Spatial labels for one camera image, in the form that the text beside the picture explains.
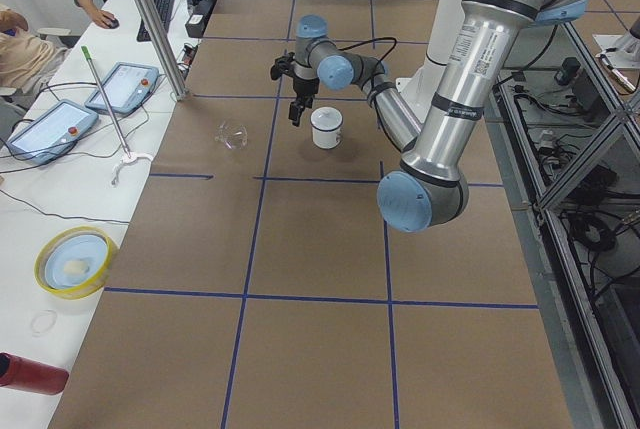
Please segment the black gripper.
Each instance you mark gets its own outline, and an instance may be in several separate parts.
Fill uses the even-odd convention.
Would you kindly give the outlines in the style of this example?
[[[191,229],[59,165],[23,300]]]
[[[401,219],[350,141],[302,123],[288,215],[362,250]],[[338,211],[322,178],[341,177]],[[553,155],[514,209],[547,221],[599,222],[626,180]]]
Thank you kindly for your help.
[[[288,76],[293,81],[296,99],[289,105],[288,119],[294,127],[299,127],[301,117],[307,108],[312,108],[319,91],[319,78],[313,68],[299,63],[293,52],[277,57],[270,68],[272,81]]]

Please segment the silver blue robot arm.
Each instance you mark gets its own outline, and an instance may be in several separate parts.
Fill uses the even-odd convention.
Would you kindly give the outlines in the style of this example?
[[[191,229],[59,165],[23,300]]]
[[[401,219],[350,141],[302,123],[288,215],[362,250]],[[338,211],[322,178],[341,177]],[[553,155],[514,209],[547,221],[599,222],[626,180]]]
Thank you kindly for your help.
[[[424,119],[413,113],[381,60],[339,49],[317,15],[299,20],[294,51],[275,59],[270,76],[293,80],[293,125],[312,106],[319,86],[362,90],[401,153],[399,170],[379,183],[380,213],[393,228],[418,232],[464,211],[468,188],[458,163],[518,33],[530,25],[575,20],[587,1],[461,0],[464,20]]]

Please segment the person hand on mouse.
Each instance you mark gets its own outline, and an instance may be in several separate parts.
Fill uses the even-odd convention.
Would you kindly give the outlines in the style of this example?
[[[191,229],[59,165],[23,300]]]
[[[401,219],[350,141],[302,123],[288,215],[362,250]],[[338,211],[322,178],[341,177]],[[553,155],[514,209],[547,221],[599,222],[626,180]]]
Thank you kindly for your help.
[[[108,29],[107,21],[109,19],[116,19],[112,13],[101,9],[92,9],[90,11],[90,18],[97,26],[104,29]]]

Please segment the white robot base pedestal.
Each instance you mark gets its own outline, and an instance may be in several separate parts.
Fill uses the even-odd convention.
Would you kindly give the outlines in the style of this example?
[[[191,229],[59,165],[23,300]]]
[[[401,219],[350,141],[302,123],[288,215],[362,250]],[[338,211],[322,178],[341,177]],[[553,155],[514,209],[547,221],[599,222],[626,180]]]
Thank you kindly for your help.
[[[400,94],[407,102],[428,106],[447,66],[464,20],[461,0],[438,0],[424,63]]]

